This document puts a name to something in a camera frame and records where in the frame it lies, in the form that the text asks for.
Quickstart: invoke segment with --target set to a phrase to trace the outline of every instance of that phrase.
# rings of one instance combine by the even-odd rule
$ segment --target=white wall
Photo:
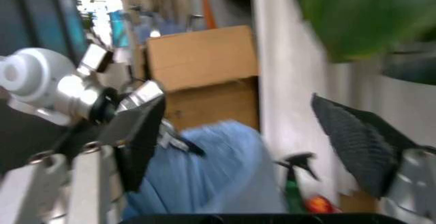
[[[254,0],[254,10],[262,134],[275,158],[317,154],[313,166],[322,181],[300,174],[305,195],[316,192],[337,203],[337,191],[355,188],[311,110],[313,92],[376,112],[416,142],[436,145],[436,88],[382,77],[377,59],[328,63],[295,0]]]

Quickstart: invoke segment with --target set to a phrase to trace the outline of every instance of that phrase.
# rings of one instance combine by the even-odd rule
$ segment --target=spray bottle
[[[313,153],[301,153],[286,157],[283,161],[276,162],[288,169],[284,195],[288,204],[288,210],[291,214],[308,213],[303,197],[301,196],[299,184],[295,176],[294,166],[306,170],[315,180],[319,180],[313,173],[308,164],[308,159],[314,157]]]

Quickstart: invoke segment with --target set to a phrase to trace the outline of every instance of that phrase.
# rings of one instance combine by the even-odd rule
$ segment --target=blue towel
[[[165,213],[285,213],[273,163],[254,129],[235,121],[182,133],[205,157],[157,147],[123,219]]]

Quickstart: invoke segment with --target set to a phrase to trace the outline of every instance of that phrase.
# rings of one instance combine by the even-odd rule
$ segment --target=white cylinder
[[[71,61],[57,52],[24,48],[0,62],[0,85],[17,101],[49,107],[61,78],[74,71]]]

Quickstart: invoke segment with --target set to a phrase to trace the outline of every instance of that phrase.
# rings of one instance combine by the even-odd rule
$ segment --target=orange object
[[[213,18],[212,9],[209,5],[209,0],[203,0],[203,15],[208,29],[215,29],[216,24]]]
[[[311,213],[334,213],[331,202],[323,196],[315,196],[306,202],[307,209]]]

